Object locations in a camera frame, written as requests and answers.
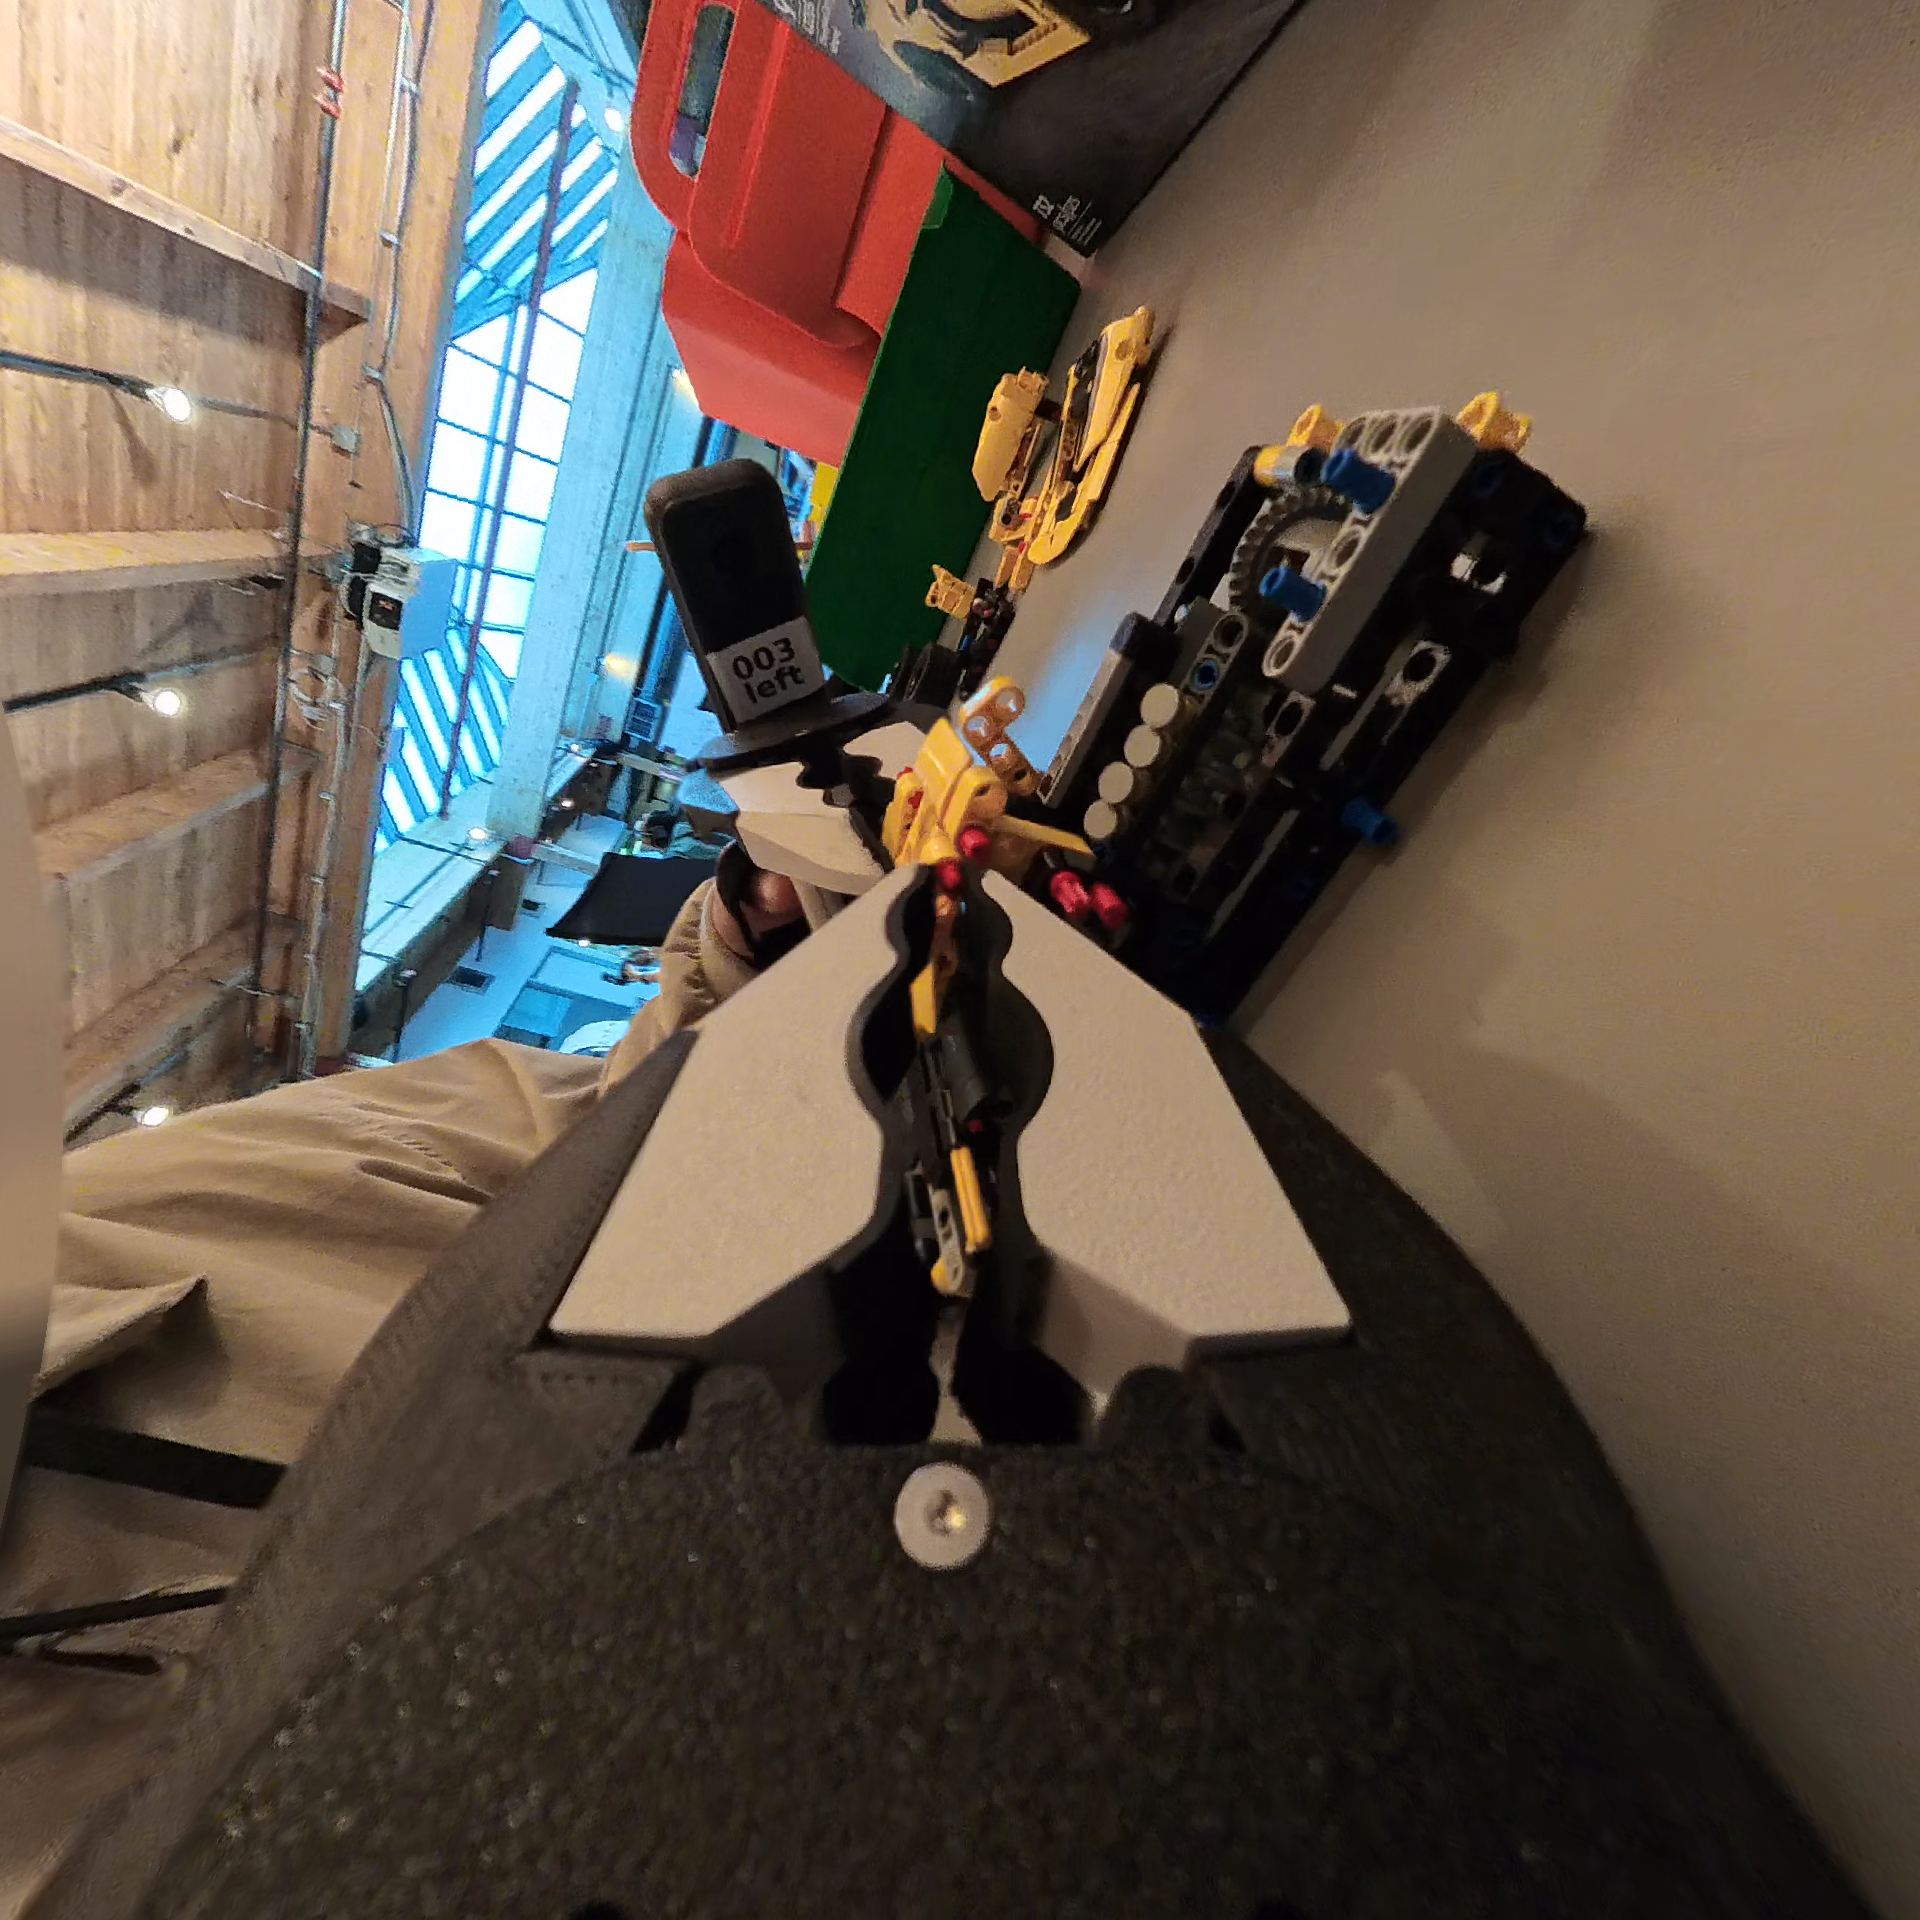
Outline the black brick car chassis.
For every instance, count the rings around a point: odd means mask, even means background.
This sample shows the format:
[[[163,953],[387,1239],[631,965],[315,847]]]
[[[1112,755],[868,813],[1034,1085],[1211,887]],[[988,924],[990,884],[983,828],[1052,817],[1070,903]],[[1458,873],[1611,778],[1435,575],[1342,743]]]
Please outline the black brick car chassis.
[[[1237,460],[1149,612],[1123,620],[1039,778],[1118,961],[1239,1010],[1589,533],[1500,391],[1306,409]]]

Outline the person's beige jacket torso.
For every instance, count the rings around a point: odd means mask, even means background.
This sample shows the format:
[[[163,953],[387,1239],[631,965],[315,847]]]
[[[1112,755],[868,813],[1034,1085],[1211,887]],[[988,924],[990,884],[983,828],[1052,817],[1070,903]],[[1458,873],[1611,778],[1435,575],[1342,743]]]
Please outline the person's beige jacket torso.
[[[63,1157],[40,1407],[290,1468],[405,1293],[611,1085],[595,1058],[480,1040]],[[5,1619],[210,1591],[244,1565],[255,1522],[23,1468]],[[5,1916],[141,1770],[208,1627],[192,1609],[5,1652]]]

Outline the person's left forearm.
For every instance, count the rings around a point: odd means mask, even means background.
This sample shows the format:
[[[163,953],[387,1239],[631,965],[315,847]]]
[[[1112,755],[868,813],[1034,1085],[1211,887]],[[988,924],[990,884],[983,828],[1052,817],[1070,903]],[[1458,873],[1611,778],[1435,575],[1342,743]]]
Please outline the person's left forearm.
[[[723,899],[718,879],[706,881],[667,931],[659,952],[659,993],[613,1048],[596,1093],[611,1095],[666,1043],[746,993],[762,975],[749,933]]]

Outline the red Lego storage case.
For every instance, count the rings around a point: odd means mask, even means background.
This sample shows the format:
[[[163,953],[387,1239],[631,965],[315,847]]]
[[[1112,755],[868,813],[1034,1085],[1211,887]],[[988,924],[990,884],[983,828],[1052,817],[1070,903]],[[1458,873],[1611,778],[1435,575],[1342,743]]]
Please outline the red Lego storage case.
[[[656,2],[631,155],[701,411],[840,464],[951,155],[766,5]]]

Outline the short yellow brick fender assembly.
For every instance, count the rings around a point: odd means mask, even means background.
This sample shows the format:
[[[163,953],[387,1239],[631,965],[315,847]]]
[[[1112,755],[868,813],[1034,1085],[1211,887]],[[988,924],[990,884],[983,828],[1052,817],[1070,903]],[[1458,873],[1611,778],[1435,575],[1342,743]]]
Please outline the short yellow brick fender assembly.
[[[1034,368],[1002,375],[975,440],[972,476],[983,501],[997,503],[1022,492],[1036,460],[1039,435],[1060,417],[1050,397],[1050,378]]]

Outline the dark toy car box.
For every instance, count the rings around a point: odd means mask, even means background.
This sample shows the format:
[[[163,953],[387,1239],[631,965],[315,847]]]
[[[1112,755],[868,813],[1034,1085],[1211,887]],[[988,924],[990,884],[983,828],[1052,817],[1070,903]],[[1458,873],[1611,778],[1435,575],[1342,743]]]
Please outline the dark toy car box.
[[[768,2],[970,173],[1095,255],[1299,2]]]

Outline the long yellow brick door assembly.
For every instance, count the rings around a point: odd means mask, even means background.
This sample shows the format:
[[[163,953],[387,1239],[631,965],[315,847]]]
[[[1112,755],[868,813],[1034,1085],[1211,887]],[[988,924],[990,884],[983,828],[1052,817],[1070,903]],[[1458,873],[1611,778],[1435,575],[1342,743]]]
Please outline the long yellow brick door assembly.
[[[1156,343],[1156,314],[1143,305],[1106,325],[1072,361],[1060,417],[1039,435],[1022,492],[990,503],[999,549],[994,581],[1022,592],[1043,568],[1066,561],[1096,522],[1132,435]]]

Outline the grey desk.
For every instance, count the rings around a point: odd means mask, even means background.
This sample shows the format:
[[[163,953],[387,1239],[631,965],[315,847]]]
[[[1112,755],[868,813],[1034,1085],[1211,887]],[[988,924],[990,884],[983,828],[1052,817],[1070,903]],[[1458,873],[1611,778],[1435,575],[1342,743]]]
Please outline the grey desk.
[[[1748,1733],[1915,1916],[1915,5],[1307,5],[1084,269],[1158,314],[1004,647],[1043,755],[1309,403],[1500,391],[1591,535],[1239,1032],[1517,1311]]]

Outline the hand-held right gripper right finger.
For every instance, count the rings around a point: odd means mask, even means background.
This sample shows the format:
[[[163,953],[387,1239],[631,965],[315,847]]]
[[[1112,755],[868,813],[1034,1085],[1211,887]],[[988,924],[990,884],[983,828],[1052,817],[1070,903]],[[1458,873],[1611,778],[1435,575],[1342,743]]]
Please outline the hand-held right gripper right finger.
[[[974,1429],[1084,1433],[1143,1371],[1344,1339],[1354,1312],[1198,1024],[1012,882],[972,905],[994,1199]]]

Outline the green plastic bin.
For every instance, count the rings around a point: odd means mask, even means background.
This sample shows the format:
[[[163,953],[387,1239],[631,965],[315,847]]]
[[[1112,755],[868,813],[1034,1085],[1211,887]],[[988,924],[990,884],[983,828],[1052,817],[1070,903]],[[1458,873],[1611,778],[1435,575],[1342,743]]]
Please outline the green plastic bin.
[[[940,173],[807,562],[831,677],[879,691],[902,651],[943,632],[925,592],[984,535],[972,464],[991,394],[1008,373],[1050,371],[1078,295],[1038,241]]]

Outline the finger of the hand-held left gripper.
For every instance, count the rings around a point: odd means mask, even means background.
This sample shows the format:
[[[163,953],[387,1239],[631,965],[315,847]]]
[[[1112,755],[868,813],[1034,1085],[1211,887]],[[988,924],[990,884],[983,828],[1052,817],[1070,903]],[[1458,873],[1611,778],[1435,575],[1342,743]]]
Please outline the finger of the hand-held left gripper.
[[[851,808],[804,783],[802,759],[731,772],[734,828],[749,859],[813,889],[872,889],[894,868],[872,852]]]

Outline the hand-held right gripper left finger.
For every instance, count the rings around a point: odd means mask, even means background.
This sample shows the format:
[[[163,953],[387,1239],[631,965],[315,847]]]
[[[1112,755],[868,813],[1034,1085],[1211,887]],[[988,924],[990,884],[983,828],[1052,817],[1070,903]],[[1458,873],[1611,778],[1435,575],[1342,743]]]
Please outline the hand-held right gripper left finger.
[[[932,1429],[932,1289],[896,1093],[927,882],[899,872],[640,1058],[651,1106],[546,1333],[564,1353],[742,1367],[828,1433]]]

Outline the person's left hand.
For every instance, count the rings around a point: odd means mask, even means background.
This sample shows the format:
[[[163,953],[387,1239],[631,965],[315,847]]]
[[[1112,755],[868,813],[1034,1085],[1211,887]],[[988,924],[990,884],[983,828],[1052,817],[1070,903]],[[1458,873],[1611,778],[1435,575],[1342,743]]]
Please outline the person's left hand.
[[[715,872],[710,924],[719,945],[754,972],[768,969],[808,936],[800,887],[749,859],[724,861]]]

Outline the yellow black brick subassembly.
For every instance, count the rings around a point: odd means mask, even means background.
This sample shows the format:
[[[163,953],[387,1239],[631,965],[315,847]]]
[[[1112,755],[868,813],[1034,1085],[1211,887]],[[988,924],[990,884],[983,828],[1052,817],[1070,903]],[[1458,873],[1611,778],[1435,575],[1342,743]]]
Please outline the yellow black brick subassembly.
[[[990,679],[940,719],[896,778],[879,828],[899,868],[930,875],[927,961],[907,993],[915,1052],[901,1105],[911,1151],[902,1186],[918,1257],[949,1300],[974,1292],[991,1249],[994,1191],[983,1159],[1005,1114],[980,1050],[980,987],[965,986],[983,933],[970,889],[999,875],[1080,931],[1115,933],[1128,920],[1092,875],[1088,841],[1018,809],[1043,786],[1012,738],[1022,713],[1020,687]]]

